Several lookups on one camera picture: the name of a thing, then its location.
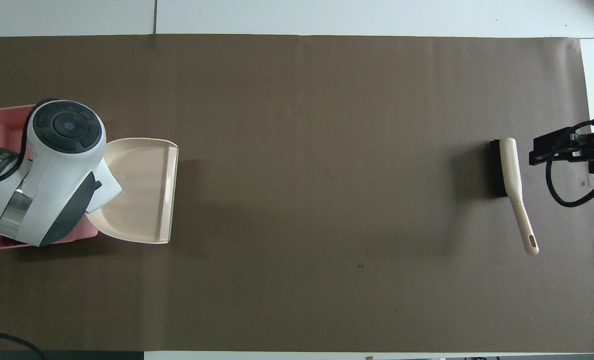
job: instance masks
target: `dustpan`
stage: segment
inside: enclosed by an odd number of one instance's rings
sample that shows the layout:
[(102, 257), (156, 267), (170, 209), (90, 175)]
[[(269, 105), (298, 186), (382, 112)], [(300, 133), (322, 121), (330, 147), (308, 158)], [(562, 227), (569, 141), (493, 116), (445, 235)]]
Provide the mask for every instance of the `dustpan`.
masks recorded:
[(179, 148), (165, 139), (126, 137), (106, 144), (103, 158), (121, 193), (87, 214), (99, 231), (144, 244), (171, 240)]

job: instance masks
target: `black bristles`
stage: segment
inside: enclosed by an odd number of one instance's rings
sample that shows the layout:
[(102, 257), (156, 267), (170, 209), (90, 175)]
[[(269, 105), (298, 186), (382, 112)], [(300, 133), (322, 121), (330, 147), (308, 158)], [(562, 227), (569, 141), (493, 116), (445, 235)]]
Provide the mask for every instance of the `black bristles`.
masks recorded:
[(506, 185), (504, 184), (504, 173), (501, 169), (501, 151), (499, 149), (499, 140), (490, 142), (490, 162), (492, 169), (492, 180), (495, 188), (495, 194), (499, 198), (506, 198)]

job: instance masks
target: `brush handle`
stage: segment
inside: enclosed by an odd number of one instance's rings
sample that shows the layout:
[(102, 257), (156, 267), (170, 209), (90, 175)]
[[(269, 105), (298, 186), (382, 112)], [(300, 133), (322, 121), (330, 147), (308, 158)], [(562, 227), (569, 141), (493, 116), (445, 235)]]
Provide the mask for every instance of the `brush handle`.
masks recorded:
[(519, 199), (511, 200), (512, 210), (514, 211), (514, 217), (517, 219), (517, 225), (519, 226), (519, 233), (521, 234), (521, 241), (523, 241), (523, 248), (526, 250), (528, 255), (537, 255), (539, 253), (539, 246), (537, 246), (537, 240), (535, 240), (535, 233), (531, 226), (531, 221), (528, 219), (528, 213), (526, 207), (524, 207), (524, 201)]
[(499, 140), (499, 154), (503, 172), (503, 186), (512, 204), (514, 217), (517, 219), (523, 248), (526, 250), (526, 253), (537, 255), (539, 253), (539, 246), (537, 246), (533, 227), (524, 206), (522, 176), (519, 173), (519, 157), (517, 155), (517, 141), (512, 137)]

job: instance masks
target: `pink tray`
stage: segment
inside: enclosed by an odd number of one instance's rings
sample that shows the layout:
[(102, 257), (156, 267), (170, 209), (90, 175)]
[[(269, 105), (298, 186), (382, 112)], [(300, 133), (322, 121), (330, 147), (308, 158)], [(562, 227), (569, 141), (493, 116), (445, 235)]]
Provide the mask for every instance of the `pink tray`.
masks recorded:
[[(34, 105), (4, 107), (0, 109), (0, 146), (8, 148), (12, 151), (18, 152), (19, 146), (21, 145), (21, 134), (24, 130), (24, 123), (30, 110)], [(25, 155), (30, 158), (30, 151), (27, 150)], [(98, 234), (98, 230), (94, 227), (89, 219), (84, 215), (77, 226), (66, 235), (63, 239), (60, 239), (56, 243), (67, 243), (78, 239), (86, 239), (94, 237)], [(23, 246), (30, 246), (28, 244), (21, 243), (3, 237), (0, 235), (0, 249), (6, 248), (19, 248)]]

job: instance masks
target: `black dial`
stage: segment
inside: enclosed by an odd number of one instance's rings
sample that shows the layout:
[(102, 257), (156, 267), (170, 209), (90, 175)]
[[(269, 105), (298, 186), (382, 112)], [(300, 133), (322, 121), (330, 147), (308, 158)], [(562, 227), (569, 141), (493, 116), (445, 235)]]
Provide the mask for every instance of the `black dial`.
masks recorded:
[(95, 112), (68, 100), (41, 107), (32, 119), (32, 129), (41, 142), (60, 153), (84, 153), (101, 139), (101, 123)]

